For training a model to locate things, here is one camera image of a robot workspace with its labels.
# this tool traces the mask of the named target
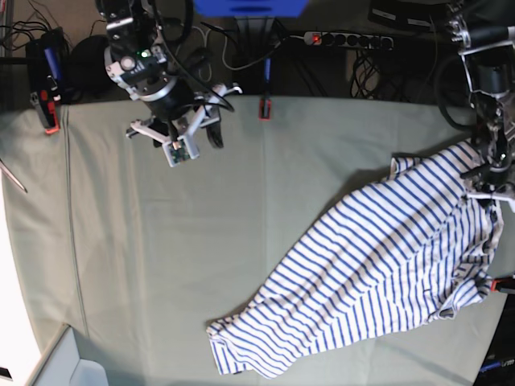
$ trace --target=striped shirt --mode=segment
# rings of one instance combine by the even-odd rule
[[[436,319],[488,296],[498,203],[467,199],[480,164],[461,142],[395,158],[390,176],[345,196],[286,254],[246,309],[208,328],[220,374],[265,378],[296,359]]]

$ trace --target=power strip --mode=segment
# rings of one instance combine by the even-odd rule
[[[382,35],[353,34],[352,32],[306,32],[304,43],[307,46],[342,47],[361,50],[392,51],[393,38]]]

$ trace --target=gray fabric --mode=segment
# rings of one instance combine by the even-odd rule
[[[225,149],[201,134],[201,158],[173,170],[147,138],[125,139],[148,115],[138,103],[65,109],[52,137],[31,111],[1,118],[0,157],[29,191],[4,183],[42,348],[68,322],[111,385],[268,384],[218,376],[206,323],[244,305],[324,208],[385,175],[392,153],[455,141],[434,107],[274,98],[263,123],[257,98],[232,102]],[[505,234],[513,217],[505,211]],[[515,270],[513,247],[502,238],[494,275]],[[454,321],[301,359],[274,383],[472,384],[504,302],[493,294]]]

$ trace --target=blue box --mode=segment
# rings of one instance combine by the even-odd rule
[[[196,11],[207,17],[273,16],[296,18],[308,0],[195,0]]]

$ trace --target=blue and white striped shirt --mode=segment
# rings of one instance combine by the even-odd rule
[[[454,318],[489,293],[498,203],[466,199],[479,165],[461,142],[395,158],[384,181],[345,196],[294,245],[241,313],[208,328],[220,374],[266,378],[296,359]]]

